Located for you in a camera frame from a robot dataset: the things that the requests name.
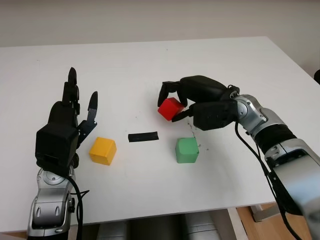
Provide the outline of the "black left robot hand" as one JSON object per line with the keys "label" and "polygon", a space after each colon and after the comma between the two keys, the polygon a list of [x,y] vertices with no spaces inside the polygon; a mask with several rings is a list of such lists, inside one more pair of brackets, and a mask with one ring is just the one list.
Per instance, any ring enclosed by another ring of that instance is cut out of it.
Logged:
{"label": "black left robot hand", "polygon": [[62,100],[52,106],[48,118],[48,123],[55,125],[53,135],[56,137],[58,131],[61,132],[55,149],[52,153],[44,155],[45,159],[51,164],[49,167],[51,172],[64,172],[66,175],[70,166],[77,168],[79,157],[76,150],[97,126],[95,118],[98,110],[98,92],[92,93],[87,108],[87,119],[81,123],[78,123],[79,99],[77,72],[75,68],[71,67],[67,81],[64,83]]}

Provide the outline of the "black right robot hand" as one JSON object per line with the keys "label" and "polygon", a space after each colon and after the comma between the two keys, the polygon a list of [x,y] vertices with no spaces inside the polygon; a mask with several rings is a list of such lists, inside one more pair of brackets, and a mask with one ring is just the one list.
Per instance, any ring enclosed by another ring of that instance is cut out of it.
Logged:
{"label": "black right robot hand", "polygon": [[167,121],[192,117],[193,125],[202,130],[223,128],[234,121],[229,104],[219,103],[227,90],[222,83],[202,75],[164,81],[157,111]]}

